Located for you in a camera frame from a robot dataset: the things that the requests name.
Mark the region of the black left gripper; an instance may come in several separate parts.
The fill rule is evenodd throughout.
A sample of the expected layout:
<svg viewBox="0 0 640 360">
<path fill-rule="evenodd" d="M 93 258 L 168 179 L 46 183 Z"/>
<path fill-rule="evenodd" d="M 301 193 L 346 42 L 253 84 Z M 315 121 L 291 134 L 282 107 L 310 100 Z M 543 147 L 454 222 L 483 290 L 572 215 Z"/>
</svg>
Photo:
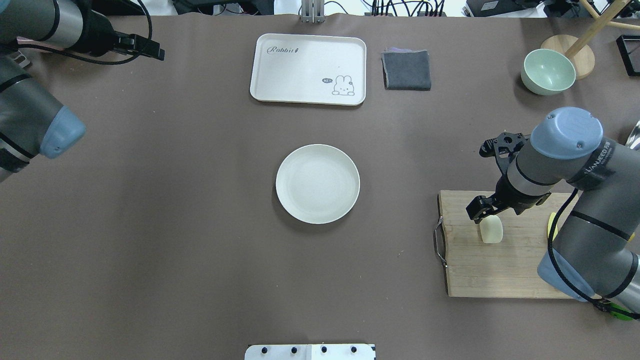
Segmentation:
<svg viewBox="0 0 640 360">
<path fill-rule="evenodd" d="M 80 54 L 100 57 L 114 50 L 116 46 L 124 55 L 143 56 L 163 61 L 165 50 L 159 43 L 148 41 L 147 37 L 139 34 L 126 34 L 114 30 L 112 23 L 103 14 L 87 13 L 83 18 L 80 35 Z"/>
</svg>

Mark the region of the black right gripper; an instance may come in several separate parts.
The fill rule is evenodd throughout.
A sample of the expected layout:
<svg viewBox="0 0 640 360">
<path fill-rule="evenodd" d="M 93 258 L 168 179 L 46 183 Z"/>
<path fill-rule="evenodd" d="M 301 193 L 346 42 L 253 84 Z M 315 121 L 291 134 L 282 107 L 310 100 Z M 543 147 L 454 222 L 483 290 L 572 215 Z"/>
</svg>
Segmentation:
<svg viewBox="0 0 640 360">
<path fill-rule="evenodd" d="M 544 204 L 551 192 L 537 196 L 524 194 L 515 189 L 505 175 L 502 175 L 496 183 L 493 197 L 476 196 L 467 206 L 468 218 L 474 223 L 480 223 L 490 215 L 497 215 L 512 208 L 516 215 L 525 210 Z"/>
</svg>

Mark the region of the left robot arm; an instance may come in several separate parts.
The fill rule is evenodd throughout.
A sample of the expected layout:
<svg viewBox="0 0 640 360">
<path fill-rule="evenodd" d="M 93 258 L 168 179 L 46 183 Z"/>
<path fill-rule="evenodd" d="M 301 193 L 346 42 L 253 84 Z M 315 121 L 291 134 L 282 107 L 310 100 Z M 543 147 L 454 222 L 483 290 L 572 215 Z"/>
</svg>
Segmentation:
<svg viewBox="0 0 640 360">
<path fill-rule="evenodd" d="M 1 180 L 19 173 L 37 155 L 57 158 L 78 143 L 86 125 L 15 60 L 22 48 L 48 51 L 102 64 L 109 52 L 163 60 L 165 51 L 148 34 L 119 32 L 93 9 L 91 0 L 3 0 L 1 2 L 0 166 Z"/>
</svg>

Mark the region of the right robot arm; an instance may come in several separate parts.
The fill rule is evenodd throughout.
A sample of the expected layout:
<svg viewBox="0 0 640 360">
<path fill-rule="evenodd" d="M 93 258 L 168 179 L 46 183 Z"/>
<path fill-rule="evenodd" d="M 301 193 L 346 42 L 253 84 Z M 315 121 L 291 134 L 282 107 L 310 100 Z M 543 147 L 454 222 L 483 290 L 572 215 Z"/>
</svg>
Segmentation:
<svg viewBox="0 0 640 360">
<path fill-rule="evenodd" d="M 639 152 L 604 136 L 578 107 L 551 111 L 530 135 L 503 132 L 478 151 L 501 176 L 494 194 L 466 207 L 480 223 L 507 209 L 542 205 L 558 182 L 574 188 L 551 221 L 538 276 L 597 310 L 639 319 L 639 255 L 627 248 L 639 226 Z"/>
</svg>

